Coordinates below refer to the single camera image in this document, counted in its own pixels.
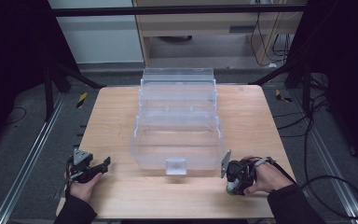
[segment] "person's arm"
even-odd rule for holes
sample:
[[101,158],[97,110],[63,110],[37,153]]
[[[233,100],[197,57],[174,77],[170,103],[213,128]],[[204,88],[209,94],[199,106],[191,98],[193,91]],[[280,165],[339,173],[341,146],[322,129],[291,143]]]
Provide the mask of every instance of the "person's arm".
[[278,224],[321,224],[323,219],[310,206],[296,183],[289,180],[275,166],[265,162],[255,168],[257,180],[244,193],[269,193],[268,203]]
[[97,216],[89,205],[92,189],[101,179],[99,173],[90,182],[85,184],[72,183],[69,195],[54,224],[90,224]]

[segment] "clear plastic container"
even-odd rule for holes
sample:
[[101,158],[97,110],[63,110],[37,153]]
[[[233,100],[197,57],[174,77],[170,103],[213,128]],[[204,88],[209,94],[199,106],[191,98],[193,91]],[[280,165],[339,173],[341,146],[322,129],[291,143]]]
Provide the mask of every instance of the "clear plastic container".
[[141,169],[214,170],[225,156],[213,69],[145,69],[130,153]]

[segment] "human hand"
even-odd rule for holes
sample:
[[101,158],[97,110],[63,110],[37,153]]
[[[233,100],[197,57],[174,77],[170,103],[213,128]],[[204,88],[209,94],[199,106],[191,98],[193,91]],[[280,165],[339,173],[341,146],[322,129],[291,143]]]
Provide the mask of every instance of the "human hand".
[[83,200],[84,202],[88,203],[91,198],[92,190],[94,189],[95,185],[100,181],[102,173],[98,173],[96,176],[94,176],[91,181],[81,184],[77,182],[73,182],[71,184],[71,187],[69,189],[69,193],[72,196],[77,197],[80,200]]
[[273,190],[282,189],[294,184],[281,171],[268,162],[255,167],[255,171],[257,180],[251,187],[244,190],[245,195],[253,194],[257,191],[271,193]]

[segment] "floor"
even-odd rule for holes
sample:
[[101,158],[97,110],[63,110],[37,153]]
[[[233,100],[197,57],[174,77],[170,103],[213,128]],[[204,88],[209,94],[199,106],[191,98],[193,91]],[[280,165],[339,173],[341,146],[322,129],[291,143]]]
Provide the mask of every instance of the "floor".
[[[276,49],[283,44],[278,42]],[[259,65],[253,56],[251,46],[244,35],[232,36],[193,36],[188,41],[177,39],[156,38],[153,40],[149,67],[212,67],[218,83],[248,83],[257,80],[282,61],[274,64]],[[270,57],[281,60],[282,56],[269,52]],[[90,79],[112,85],[137,85],[142,69],[103,74],[85,73]],[[316,78],[328,84],[328,80],[320,74]],[[314,125],[305,143],[303,133],[307,130],[309,120],[288,126],[302,118],[301,86],[287,90],[282,82],[285,74],[273,78],[263,86],[271,113],[279,129],[282,143],[295,173],[298,184],[306,182],[304,161],[310,177],[320,175],[337,175],[345,178],[358,188],[358,157],[351,155],[350,146],[335,122],[334,116],[328,111],[328,105],[319,107],[314,112]],[[62,101],[57,107],[60,113],[56,121],[49,127],[48,138],[41,142],[40,150],[33,155],[35,160],[29,161],[33,152],[34,142],[43,129],[45,106],[44,88],[37,86],[23,92],[16,99],[16,107],[7,119],[7,125],[0,134],[0,208],[10,196],[10,189],[17,187],[17,196],[12,197],[13,203],[7,209],[7,223],[52,223],[58,200],[54,197],[62,186],[62,170],[66,158],[73,148],[81,142],[84,125],[87,124],[93,103],[98,95],[83,83],[70,79],[73,85],[68,94],[55,94],[56,102]],[[277,97],[276,90],[281,92]],[[80,94],[86,92],[87,99],[81,108],[76,108]],[[316,98],[321,92],[312,90],[311,97]],[[15,186],[25,168],[25,181]],[[331,179],[318,180],[312,184],[330,207],[345,216],[352,211],[358,215],[358,193],[340,182]],[[321,205],[308,187],[304,188],[311,205],[328,223],[358,223],[329,211]],[[221,220],[216,223],[237,223],[238,220]],[[119,223],[120,220],[96,220],[102,223]],[[249,223],[267,223],[264,220],[249,220]]]

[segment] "black sleeve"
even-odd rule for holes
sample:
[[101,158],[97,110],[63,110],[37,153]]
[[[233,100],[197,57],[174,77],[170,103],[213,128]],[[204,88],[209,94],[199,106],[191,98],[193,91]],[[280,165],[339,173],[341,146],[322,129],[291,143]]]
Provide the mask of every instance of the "black sleeve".
[[54,224],[90,224],[96,216],[94,209],[88,203],[68,195]]
[[325,223],[310,206],[297,184],[272,191],[268,196],[268,203],[278,224]]

